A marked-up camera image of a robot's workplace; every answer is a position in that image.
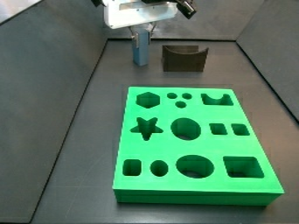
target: small round hole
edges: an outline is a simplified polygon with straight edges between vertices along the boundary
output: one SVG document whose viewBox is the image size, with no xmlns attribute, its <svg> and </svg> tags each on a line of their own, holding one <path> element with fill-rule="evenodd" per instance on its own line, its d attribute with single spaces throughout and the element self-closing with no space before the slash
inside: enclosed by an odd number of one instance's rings
<svg viewBox="0 0 299 224">
<path fill-rule="evenodd" d="M 181 98 L 185 99 L 185 100 L 189 100 L 192 98 L 192 95 L 190 94 L 182 94 Z"/>
<path fill-rule="evenodd" d="M 176 161 L 176 169 L 185 177 L 202 179 L 212 174 L 213 164 L 205 157 L 188 155 Z"/>
<path fill-rule="evenodd" d="M 150 172 L 156 177 L 161 177 L 168 172 L 168 165 L 162 160 L 154 160 L 150 164 Z"/>
<path fill-rule="evenodd" d="M 177 97 L 177 95 L 176 95 L 174 93 L 169 93 L 169 94 L 166 95 L 166 97 L 168 97 L 169 99 L 174 99 L 174 98 Z"/>
<path fill-rule="evenodd" d="M 178 109 L 182 109 L 182 108 L 185 108 L 186 104 L 185 104 L 185 102 L 182 102 L 182 101 L 177 101 L 177 102 L 174 103 L 174 106 L 176 106 Z"/>
</svg>

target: square hole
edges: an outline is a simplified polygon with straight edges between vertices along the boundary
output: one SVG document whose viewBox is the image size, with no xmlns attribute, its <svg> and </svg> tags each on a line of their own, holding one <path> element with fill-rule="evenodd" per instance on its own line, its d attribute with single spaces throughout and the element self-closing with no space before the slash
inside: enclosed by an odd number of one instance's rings
<svg viewBox="0 0 299 224">
<path fill-rule="evenodd" d="M 232 178 L 261 179 L 264 173 L 254 157 L 224 157 L 228 176 Z"/>
<path fill-rule="evenodd" d="M 209 131 L 210 131 L 212 135 L 226 135 L 228 134 L 222 123 L 210 123 Z"/>
<path fill-rule="evenodd" d="M 138 176 L 141 173 L 141 161 L 138 159 L 126 159 L 122 165 L 122 174 L 125 176 Z"/>
<path fill-rule="evenodd" d="M 248 128 L 241 123 L 232 123 L 230 128 L 236 136 L 248 136 Z"/>
</svg>

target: gray wall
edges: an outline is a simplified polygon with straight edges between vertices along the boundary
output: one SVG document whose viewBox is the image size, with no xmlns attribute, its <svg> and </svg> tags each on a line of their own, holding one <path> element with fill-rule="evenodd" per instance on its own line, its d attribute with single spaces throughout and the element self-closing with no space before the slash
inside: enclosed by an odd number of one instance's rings
<svg viewBox="0 0 299 224">
<path fill-rule="evenodd" d="M 236 40 L 264 0 L 194 0 L 197 13 L 188 20 L 180 12 L 157 23 L 153 38 Z M 110 38 L 129 38 L 126 28 L 105 28 Z"/>
<path fill-rule="evenodd" d="M 27 222 L 106 42 L 90 1 L 46 0 L 0 26 L 0 222 Z"/>
<path fill-rule="evenodd" d="M 237 43 L 299 120 L 299 1 L 266 0 Z"/>
</svg>

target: circular hole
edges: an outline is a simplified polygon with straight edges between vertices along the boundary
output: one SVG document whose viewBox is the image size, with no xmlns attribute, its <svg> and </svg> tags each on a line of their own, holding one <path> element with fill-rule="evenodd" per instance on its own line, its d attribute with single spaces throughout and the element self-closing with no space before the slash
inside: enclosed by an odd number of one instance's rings
<svg viewBox="0 0 299 224">
<path fill-rule="evenodd" d="M 168 165 L 162 160 L 154 160 L 150 164 L 150 172 L 156 177 L 161 177 L 168 172 Z"/>
<path fill-rule="evenodd" d="M 176 169 L 185 177 L 202 179 L 212 174 L 213 164 L 205 157 L 189 155 L 178 158 Z"/>
<path fill-rule="evenodd" d="M 192 95 L 190 94 L 182 94 L 181 98 L 185 99 L 185 100 L 189 100 L 192 98 Z"/>
<path fill-rule="evenodd" d="M 189 118 L 178 118 L 172 122 L 172 133 L 181 140 L 190 141 L 201 134 L 200 125 Z"/>
<path fill-rule="evenodd" d="M 166 95 L 166 97 L 168 97 L 169 99 L 174 99 L 174 98 L 177 97 L 177 95 L 176 95 L 174 93 L 169 93 L 169 94 Z"/>
<path fill-rule="evenodd" d="M 174 106 L 176 106 L 178 109 L 182 109 L 182 108 L 185 108 L 186 104 L 185 104 L 185 102 L 182 102 L 182 101 L 177 101 L 177 102 L 174 103 Z"/>
</svg>

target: cutout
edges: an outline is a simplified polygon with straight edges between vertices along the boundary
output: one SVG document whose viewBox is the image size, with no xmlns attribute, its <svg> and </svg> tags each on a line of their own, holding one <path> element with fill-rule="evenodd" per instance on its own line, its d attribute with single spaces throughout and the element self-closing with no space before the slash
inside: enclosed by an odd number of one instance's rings
<svg viewBox="0 0 299 224">
<path fill-rule="evenodd" d="M 230 128 L 236 136 L 248 136 L 248 128 L 244 124 L 232 123 Z"/>
<path fill-rule="evenodd" d="M 138 159 L 126 159 L 122 165 L 122 174 L 125 176 L 138 176 L 141 173 L 141 161 Z"/>
<path fill-rule="evenodd" d="M 185 106 L 186 106 L 186 104 L 185 104 L 185 102 L 182 102 L 182 101 L 177 101 L 177 102 L 174 103 L 174 106 L 176 106 L 178 109 L 184 109 Z"/>
<path fill-rule="evenodd" d="M 162 160 L 154 160 L 150 164 L 150 172 L 156 177 L 161 177 L 168 172 L 168 165 Z"/>
<path fill-rule="evenodd" d="M 205 157 L 189 155 L 180 157 L 176 169 L 188 178 L 202 179 L 212 174 L 213 164 Z"/>
<path fill-rule="evenodd" d="M 174 99 L 174 98 L 177 97 L 177 95 L 176 95 L 174 93 L 169 93 L 169 94 L 166 95 L 166 97 L 168 97 L 169 99 Z"/>
<path fill-rule="evenodd" d="M 138 106 L 149 109 L 160 104 L 160 96 L 157 94 L 146 92 L 136 96 L 134 103 Z"/>
<path fill-rule="evenodd" d="M 210 131 L 212 135 L 226 135 L 228 134 L 222 123 L 210 123 L 209 131 Z"/>
<path fill-rule="evenodd" d="M 156 127 L 157 118 L 152 118 L 148 121 L 141 117 L 136 118 L 137 125 L 130 129 L 132 133 L 141 133 L 142 139 L 149 140 L 153 133 L 162 133 L 164 131 Z"/>
<path fill-rule="evenodd" d="M 232 106 L 232 100 L 229 99 L 229 95 L 224 94 L 218 99 L 213 99 L 208 97 L 206 94 L 200 95 L 201 102 L 204 105 L 220 105 L 220 106 Z"/>
<path fill-rule="evenodd" d="M 178 118 L 172 122 L 172 133 L 181 140 L 193 140 L 201 134 L 200 125 L 189 118 Z"/>
<path fill-rule="evenodd" d="M 224 157 L 226 173 L 232 178 L 261 179 L 264 173 L 254 157 Z"/>
<path fill-rule="evenodd" d="M 181 98 L 185 99 L 185 100 L 189 100 L 192 98 L 192 95 L 190 94 L 182 94 Z"/>
</svg>

